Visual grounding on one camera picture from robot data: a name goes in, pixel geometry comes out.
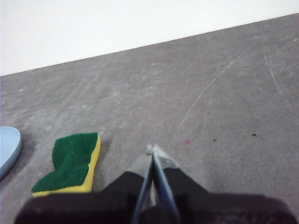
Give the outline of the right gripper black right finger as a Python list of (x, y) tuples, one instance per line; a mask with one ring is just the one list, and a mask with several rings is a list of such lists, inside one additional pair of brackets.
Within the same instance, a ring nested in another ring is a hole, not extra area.
[(182, 224), (296, 224), (288, 206), (275, 198), (253, 194), (212, 193), (180, 168), (159, 145), (153, 161), (161, 202)]

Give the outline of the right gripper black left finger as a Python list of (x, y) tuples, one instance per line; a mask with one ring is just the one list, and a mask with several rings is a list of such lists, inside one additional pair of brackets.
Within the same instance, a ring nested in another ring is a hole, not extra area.
[(102, 191), (56, 193), (27, 201), (16, 224), (129, 224), (150, 179), (153, 146)]

